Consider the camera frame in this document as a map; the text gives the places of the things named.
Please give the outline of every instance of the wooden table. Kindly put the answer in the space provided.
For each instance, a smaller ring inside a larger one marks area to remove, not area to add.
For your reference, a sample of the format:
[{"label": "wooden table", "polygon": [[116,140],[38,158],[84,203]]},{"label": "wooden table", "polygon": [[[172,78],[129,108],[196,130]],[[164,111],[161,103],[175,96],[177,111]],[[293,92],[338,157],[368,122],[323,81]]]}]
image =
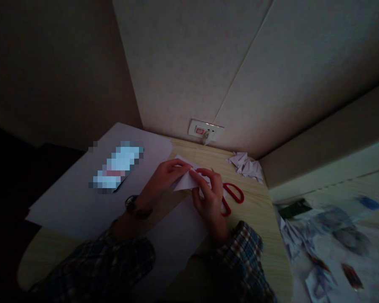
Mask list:
[{"label": "wooden table", "polygon": [[[285,248],[279,232],[276,217],[265,184],[251,178],[242,178],[236,173],[227,159],[232,153],[221,149],[170,138],[173,151],[169,159],[180,155],[205,168],[213,168],[220,173],[224,182],[236,184],[244,193],[245,200],[237,204],[228,195],[226,200],[232,209],[232,214],[226,217],[230,228],[235,227],[240,220],[247,222],[264,241],[262,265],[265,276],[281,302],[288,302],[292,296],[292,276]],[[146,220],[142,233],[149,231],[180,203],[189,191],[168,191],[162,201]],[[29,244],[21,260],[17,279],[22,289],[29,289],[32,284],[43,279],[63,259],[65,259],[82,241],[63,236],[46,228],[41,228]],[[211,239],[207,238],[198,248],[197,253],[211,249]],[[202,293],[208,292],[210,274],[200,260],[191,258],[185,268],[168,287],[164,294],[167,300],[196,299]]]}]

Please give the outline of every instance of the red scissors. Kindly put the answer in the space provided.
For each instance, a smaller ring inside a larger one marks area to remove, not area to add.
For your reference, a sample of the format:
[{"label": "red scissors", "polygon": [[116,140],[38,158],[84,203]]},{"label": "red scissors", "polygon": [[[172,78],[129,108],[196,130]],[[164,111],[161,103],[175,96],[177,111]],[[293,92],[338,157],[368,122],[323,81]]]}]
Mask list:
[{"label": "red scissors", "polygon": [[[233,186],[235,189],[238,190],[238,192],[240,193],[240,199],[237,198],[237,196],[228,188],[228,185]],[[223,188],[227,190],[227,192],[233,197],[233,199],[236,200],[238,204],[241,204],[244,202],[244,194],[241,191],[241,189],[238,188],[236,185],[231,184],[231,183],[223,183]],[[222,203],[223,203],[224,208],[226,208],[226,212],[223,213],[222,216],[227,217],[232,213],[232,210],[230,209],[229,205],[227,205],[227,202],[224,199],[224,197],[222,197]]]}]

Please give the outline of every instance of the electrical outlet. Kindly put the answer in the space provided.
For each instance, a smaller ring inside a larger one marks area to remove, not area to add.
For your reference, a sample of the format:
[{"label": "electrical outlet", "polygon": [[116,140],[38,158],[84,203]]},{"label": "electrical outlet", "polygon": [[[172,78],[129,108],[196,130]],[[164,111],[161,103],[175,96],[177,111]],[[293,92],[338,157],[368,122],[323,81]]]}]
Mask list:
[{"label": "electrical outlet", "polygon": [[191,119],[191,123],[188,129],[188,135],[203,138],[205,132],[207,131],[210,132],[209,138],[211,139],[211,141],[217,141],[222,136],[224,132],[224,127]]}]

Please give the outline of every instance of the sleeve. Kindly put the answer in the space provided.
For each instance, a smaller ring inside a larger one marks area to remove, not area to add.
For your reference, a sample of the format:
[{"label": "sleeve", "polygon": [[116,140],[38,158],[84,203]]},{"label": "sleeve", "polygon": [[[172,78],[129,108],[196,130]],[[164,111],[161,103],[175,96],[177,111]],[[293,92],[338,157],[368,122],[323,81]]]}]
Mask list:
[{"label": "sleeve", "polygon": [[154,263],[155,251],[147,239],[117,242],[109,228],[78,246],[31,292],[51,302],[126,299]]},{"label": "sleeve", "polygon": [[260,257],[261,237],[244,221],[232,232],[231,240],[212,254],[221,283],[240,302],[277,302],[274,291],[265,279]]}]

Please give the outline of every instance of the person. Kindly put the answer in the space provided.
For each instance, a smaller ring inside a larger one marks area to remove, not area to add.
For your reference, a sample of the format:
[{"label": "person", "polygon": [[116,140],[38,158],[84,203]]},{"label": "person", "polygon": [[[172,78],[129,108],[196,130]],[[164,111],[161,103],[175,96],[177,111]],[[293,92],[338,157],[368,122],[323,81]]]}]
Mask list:
[{"label": "person", "polygon": [[[204,195],[201,198],[199,188],[192,189],[194,207],[216,245],[210,260],[222,278],[225,295],[240,302],[276,302],[260,262],[261,237],[243,221],[231,232],[221,214],[221,176],[205,168],[195,172],[180,159],[161,163],[131,204],[134,207],[129,206],[133,211],[125,211],[96,240],[78,246],[31,292],[55,302],[129,301],[130,289],[156,261],[152,244],[146,238],[136,238],[138,227],[163,192],[187,171]],[[211,187],[198,173],[209,177]]]}]

